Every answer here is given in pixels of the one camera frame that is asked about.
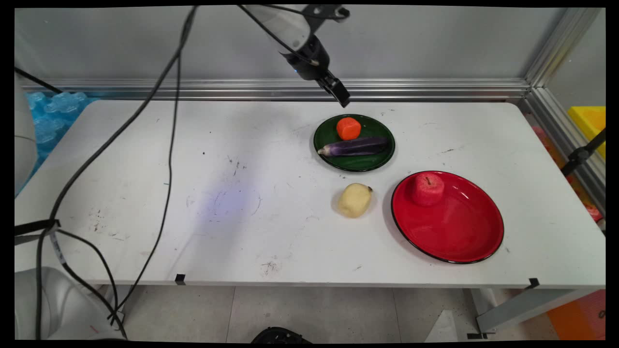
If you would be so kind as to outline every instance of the white table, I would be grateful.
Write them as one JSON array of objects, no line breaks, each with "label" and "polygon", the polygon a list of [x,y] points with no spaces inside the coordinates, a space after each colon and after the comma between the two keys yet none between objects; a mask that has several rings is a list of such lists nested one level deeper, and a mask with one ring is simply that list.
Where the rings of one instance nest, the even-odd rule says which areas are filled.
[{"label": "white table", "polygon": [[[46,219],[67,179],[138,105],[89,105],[15,199],[15,224]],[[99,247],[118,284],[133,283],[159,230],[172,111],[173,102],[151,102],[58,212],[64,229]],[[389,127],[396,152],[385,166],[350,173],[318,157],[314,130],[342,113]],[[176,284],[184,274],[188,285],[521,289],[537,278],[537,293],[567,290],[543,303],[605,288],[604,236],[509,103],[181,102],[172,161],[168,216],[142,284]],[[400,234],[391,194],[422,170],[455,173],[490,195],[505,230],[493,256],[448,264]],[[355,182],[371,186],[373,200],[364,216],[347,219],[334,206]],[[95,253],[58,238],[76,273],[108,282]],[[35,248],[15,248],[15,271],[35,266]],[[49,243],[43,264],[61,269]]]}]

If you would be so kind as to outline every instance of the apple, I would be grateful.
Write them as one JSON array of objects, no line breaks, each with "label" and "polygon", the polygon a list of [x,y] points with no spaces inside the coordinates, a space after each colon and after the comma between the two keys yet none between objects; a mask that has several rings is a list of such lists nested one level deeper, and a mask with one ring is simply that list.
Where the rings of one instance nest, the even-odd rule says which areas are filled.
[{"label": "apple", "polygon": [[413,179],[413,202],[419,206],[429,207],[441,201],[445,183],[436,174],[419,173]]}]

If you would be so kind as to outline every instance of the carrot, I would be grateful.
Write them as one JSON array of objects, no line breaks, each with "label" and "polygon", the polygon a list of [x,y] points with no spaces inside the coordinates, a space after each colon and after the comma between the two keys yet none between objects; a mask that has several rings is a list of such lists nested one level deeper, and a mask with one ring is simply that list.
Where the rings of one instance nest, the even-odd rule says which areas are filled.
[{"label": "carrot", "polygon": [[361,134],[361,123],[352,117],[342,118],[337,122],[337,135],[342,140],[356,139]]}]

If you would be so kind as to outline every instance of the eggplant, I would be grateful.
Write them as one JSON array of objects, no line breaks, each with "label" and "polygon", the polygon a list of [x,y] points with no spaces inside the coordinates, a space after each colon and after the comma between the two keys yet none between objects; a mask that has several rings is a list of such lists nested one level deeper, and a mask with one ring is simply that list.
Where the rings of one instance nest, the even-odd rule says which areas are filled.
[{"label": "eggplant", "polygon": [[318,150],[319,155],[333,156],[363,156],[374,155],[389,147],[389,139],[385,137],[358,137],[347,141],[338,141],[325,145]]}]

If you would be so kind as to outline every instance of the wall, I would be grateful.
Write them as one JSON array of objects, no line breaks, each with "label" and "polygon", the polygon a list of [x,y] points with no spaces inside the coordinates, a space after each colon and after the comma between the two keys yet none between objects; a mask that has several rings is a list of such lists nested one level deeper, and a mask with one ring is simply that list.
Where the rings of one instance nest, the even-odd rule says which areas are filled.
[{"label": "wall", "polygon": [[602,9],[580,42],[548,83],[565,110],[606,106],[606,10]]},{"label": "wall", "polygon": [[[348,21],[326,22],[317,35],[339,78],[522,77],[565,10],[347,8]],[[18,9],[15,64],[41,78],[153,79],[177,46],[188,9]],[[297,78],[235,6],[198,10],[183,69],[187,79]]]}]

